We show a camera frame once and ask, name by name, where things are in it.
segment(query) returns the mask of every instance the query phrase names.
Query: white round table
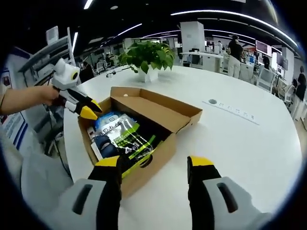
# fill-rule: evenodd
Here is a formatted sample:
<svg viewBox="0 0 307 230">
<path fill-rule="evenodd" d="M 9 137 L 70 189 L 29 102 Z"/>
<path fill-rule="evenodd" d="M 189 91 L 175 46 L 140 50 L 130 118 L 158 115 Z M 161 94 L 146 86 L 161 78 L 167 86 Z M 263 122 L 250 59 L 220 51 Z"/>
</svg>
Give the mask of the white round table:
<svg viewBox="0 0 307 230">
<path fill-rule="evenodd" d="M 106 78 L 101 74 L 80 86 L 102 101 L 112 86 L 140 87 L 196 107 L 203 113 L 197 125 L 178 134 L 175 156 L 144 187 L 121 202 L 119 229 L 191 229 L 187 156 L 212 160 L 221 176 L 248 191 L 262 212 L 275 212 L 299 175 L 302 153 L 285 105 L 277 97 L 247 82 L 201 69 L 174 66 L 159 79 L 141 83 L 127 69 Z M 253 114 L 254 124 L 202 101 L 216 99 Z M 77 115 L 65 110 L 65 149 L 72 178 L 87 178 L 93 165 L 83 145 Z"/>
</svg>

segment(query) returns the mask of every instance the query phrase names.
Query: white planter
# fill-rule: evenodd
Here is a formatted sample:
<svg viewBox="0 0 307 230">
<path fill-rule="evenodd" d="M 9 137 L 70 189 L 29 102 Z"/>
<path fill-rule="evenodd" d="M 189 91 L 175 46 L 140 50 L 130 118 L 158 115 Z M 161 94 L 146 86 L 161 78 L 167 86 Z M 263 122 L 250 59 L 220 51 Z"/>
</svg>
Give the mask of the white planter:
<svg viewBox="0 0 307 230">
<path fill-rule="evenodd" d="M 152 82 L 158 79 L 159 70 L 153 69 L 151 66 L 149 66 L 147 74 L 141 69 L 138 69 L 138 72 L 142 82 Z"/>
</svg>

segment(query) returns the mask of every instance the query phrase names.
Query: computer monitor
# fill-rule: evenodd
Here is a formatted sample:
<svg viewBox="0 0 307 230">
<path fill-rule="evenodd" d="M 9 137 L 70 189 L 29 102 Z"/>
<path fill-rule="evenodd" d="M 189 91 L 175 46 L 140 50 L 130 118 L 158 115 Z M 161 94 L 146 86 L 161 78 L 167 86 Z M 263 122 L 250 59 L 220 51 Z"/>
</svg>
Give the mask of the computer monitor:
<svg viewBox="0 0 307 230">
<path fill-rule="evenodd" d="M 260 53 L 263 53 L 269 57 L 272 57 L 272 47 L 256 40 L 256 50 Z"/>
<path fill-rule="evenodd" d="M 277 65 L 281 66 L 283 69 L 288 70 L 288 60 L 282 56 L 280 53 L 277 53 Z"/>
</svg>

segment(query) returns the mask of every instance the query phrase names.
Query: human hand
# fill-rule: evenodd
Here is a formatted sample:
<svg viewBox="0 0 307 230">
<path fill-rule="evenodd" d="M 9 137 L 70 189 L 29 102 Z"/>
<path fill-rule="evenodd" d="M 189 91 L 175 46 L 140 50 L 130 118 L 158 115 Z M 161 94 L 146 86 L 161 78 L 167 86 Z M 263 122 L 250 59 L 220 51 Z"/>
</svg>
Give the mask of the human hand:
<svg viewBox="0 0 307 230">
<path fill-rule="evenodd" d="M 59 91 L 52 85 L 42 85 L 39 87 L 40 96 L 44 104 L 51 106 L 52 102 L 59 97 Z"/>
</svg>

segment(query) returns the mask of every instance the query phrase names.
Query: white pillar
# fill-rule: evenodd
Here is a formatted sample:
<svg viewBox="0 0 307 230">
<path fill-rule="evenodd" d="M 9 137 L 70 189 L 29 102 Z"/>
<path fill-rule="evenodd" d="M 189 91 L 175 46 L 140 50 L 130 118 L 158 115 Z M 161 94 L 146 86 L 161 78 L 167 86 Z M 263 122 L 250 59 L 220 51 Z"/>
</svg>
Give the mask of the white pillar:
<svg viewBox="0 0 307 230">
<path fill-rule="evenodd" d="M 171 49 L 174 49 L 174 48 L 175 48 L 175 41 L 174 41 L 174 38 L 173 38 L 173 37 L 168 38 L 168 43 L 169 43 L 169 47 L 170 47 Z"/>
<path fill-rule="evenodd" d="M 205 34 L 203 24 L 199 22 L 180 23 L 182 37 L 182 51 L 188 52 L 196 48 L 200 52 L 205 51 Z"/>
<path fill-rule="evenodd" d="M 131 38 L 125 38 L 123 40 L 123 48 L 125 52 L 128 52 L 128 48 L 133 44 Z"/>
<path fill-rule="evenodd" d="M 294 76 L 294 53 L 287 47 L 282 47 L 283 57 L 288 60 L 288 70 L 284 71 L 284 78 L 288 84 L 292 83 Z"/>
</svg>

